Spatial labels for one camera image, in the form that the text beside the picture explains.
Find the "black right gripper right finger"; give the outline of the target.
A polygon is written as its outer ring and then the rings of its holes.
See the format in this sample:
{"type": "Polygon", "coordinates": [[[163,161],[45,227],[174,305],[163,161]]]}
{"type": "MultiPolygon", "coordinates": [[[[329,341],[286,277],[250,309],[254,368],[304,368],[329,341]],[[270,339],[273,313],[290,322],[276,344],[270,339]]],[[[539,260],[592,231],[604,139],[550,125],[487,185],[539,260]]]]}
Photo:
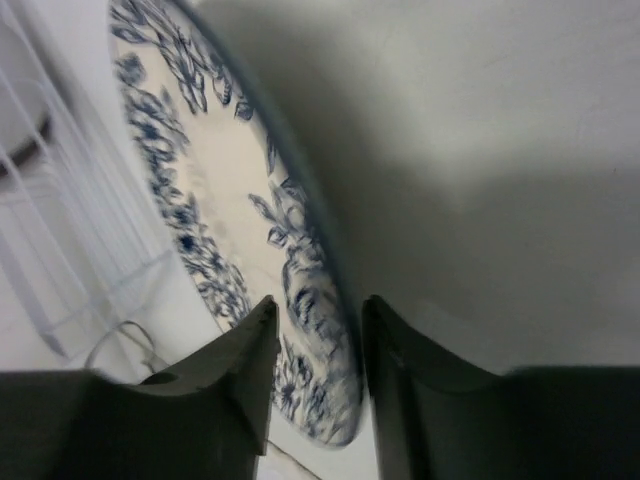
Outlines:
{"type": "Polygon", "coordinates": [[[385,479],[635,479],[639,371],[483,370],[414,330],[381,297],[362,310],[385,479]]]}

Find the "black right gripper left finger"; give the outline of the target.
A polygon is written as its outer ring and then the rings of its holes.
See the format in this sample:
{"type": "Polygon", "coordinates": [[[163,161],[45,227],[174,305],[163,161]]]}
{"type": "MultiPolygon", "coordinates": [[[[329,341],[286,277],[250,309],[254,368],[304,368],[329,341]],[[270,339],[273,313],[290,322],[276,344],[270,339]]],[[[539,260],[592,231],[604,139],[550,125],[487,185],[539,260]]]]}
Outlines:
{"type": "Polygon", "coordinates": [[[252,479],[267,449],[278,308],[138,385],[90,370],[1,376],[5,479],[252,479]]]}

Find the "grey speckled round plate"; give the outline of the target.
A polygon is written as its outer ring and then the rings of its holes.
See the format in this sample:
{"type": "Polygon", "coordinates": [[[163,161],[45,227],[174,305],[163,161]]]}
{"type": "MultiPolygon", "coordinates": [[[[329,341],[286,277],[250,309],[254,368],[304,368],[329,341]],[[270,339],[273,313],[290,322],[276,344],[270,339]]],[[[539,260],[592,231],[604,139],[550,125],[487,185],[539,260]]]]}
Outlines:
{"type": "Polygon", "coordinates": [[[175,1],[112,1],[111,58],[128,130],[177,253],[214,321],[279,306],[272,400],[343,447],[363,397],[354,318],[286,146],[236,67],[175,1]]]}

